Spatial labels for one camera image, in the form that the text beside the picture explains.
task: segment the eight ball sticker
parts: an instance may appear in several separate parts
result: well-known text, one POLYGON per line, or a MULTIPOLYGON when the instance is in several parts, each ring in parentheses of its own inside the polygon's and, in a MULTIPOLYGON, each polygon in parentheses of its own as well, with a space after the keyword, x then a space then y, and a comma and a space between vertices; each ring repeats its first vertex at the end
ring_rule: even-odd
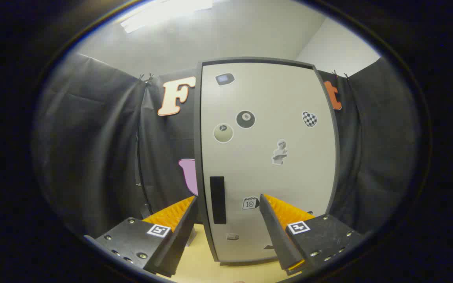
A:
POLYGON ((253 127, 255 124, 255 115, 250 111, 240 111, 236 117, 237 124, 244 129, 253 127))
POLYGON ((260 206, 260 200, 257 197, 245 197, 242 209, 254 209, 260 206))
POLYGON ((150 235, 157 236, 160 238, 165 238, 165 236, 167 236, 167 233, 169 233, 170 230, 171 227, 155 224, 146 233, 149 233, 150 235))
POLYGON ((305 125, 310 128, 314 127, 318 123, 318 117, 313 113, 308 113, 307 111, 302 113, 302 119, 304 120, 305 125))
POLYGON ((228 143, 234 136, 234 130, 230 125, 222 123, 214 127, 214 138, 220 143, 228 143))
POLYGON ((309 226, 307 226, 307 224, 305 224, 305 222, 303 221, 288 224, 288 227, 291 233, 293 233, 293 235, 297 233, 304 233, 310 230, 309 226))

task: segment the white cabinet door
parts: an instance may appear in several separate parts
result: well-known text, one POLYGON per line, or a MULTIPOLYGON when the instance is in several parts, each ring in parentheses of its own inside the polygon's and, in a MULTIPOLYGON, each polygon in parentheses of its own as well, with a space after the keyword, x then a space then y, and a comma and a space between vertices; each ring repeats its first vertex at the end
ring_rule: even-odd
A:
POLYGON ((275 63, 203 66, 203 177, 219 261, 275 257, 273 249, 265 249, 271 240, 250 197, 264 193, 314 215, 327 212, 338 165, 332 115, 312 69, 275 63), (225 224, 214 223, 212 176, 224 179, 225 224))

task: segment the white wall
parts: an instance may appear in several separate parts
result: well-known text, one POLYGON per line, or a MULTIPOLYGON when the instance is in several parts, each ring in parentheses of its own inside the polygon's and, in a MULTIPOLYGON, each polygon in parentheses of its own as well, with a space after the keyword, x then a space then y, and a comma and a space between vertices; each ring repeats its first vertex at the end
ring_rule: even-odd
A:
POLYGON ((219 57, 294 60, 325 16, 293 0, 214 0, 212 9, 162 21, 127 34, 107 24, 76 52, 134 77, 196 68, 219 57))
POLYGON ((363 39, 338 22, 326 18, 296 58, 314 64, 318 70, 352 75, 380 58, 363 39))

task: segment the black curtain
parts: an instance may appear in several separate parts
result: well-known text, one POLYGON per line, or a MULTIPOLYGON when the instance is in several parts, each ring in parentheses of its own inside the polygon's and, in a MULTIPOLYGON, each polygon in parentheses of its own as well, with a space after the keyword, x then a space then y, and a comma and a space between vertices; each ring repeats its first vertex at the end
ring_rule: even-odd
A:
POLYGON ((323 71, 319 71, 319 74, 325 84, 329 82, 332 88, 336 88, 336 92, 332 92, 342 106, 339 110, 334 110, 340 155, 338 181, 330 213, 349 227, 355 228, 357 199, 354 180, 359 166, 361 131, 356 101, 346 78, 323 71))
POLYGON ((78 236, 140 217, 135 133, 145 84, 71 54, 43 88, 32 154, 43 195, 78 236))
POLYGON ((194 159, 193 101, 195 88, 188 88, 185 103, 176 102, 181 110, 176 115, 158 116, 164 98, 165 82, 193 77, 195 70, 160 75, 147 84, 140 105, 139 145, 143 187, 153 213, 175 204, 192 193, 185 183, 181 159, 194 159))
POLYGON ((386 59, 352 75, 349 84, 360 124, 354 228, 365 233, 381 227, 408 190, 421 126, 410 89, 386 59))

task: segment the black metal plate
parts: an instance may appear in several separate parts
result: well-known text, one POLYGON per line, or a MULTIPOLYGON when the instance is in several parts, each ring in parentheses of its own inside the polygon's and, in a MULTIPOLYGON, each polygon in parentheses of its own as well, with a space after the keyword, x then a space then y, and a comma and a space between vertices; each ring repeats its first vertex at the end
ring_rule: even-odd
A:
POLYGON ((328 265, 363 239, 362 235, 332 215, 321 215, 303 223, 307 227, 298 222, 295 225, 288 225, 286 233, 304 257, 308 269, 328 265))
POLYGON ((165 233, 162 229, 154 230, 153 227, 154 224, 127 218, 95 241, 105 249, 103 252, 107 251, 112 258, 118 257, 120 260, 144 268, 158 246, 165 244, 172 235, 170 228, 164 237, 151 235, 148 233, 150 230, 153 233, 165 233))
MULTIPOLYGON (((263 216, 265 225, 272 241, 272 246, 275 249, 277 258, 279 259, 279 264, 282 269, 288 269, 291 265, 302 260, 302 255, 298 252, 298 249, 295 248, 291 240, 288 238, 281 225, 277 216, 275 216, 272 207, 270 206, 265 195, 260 195, 260 213, 263 216)), ((298 271, 286 271, 288 275, 294 274, 298 271)))

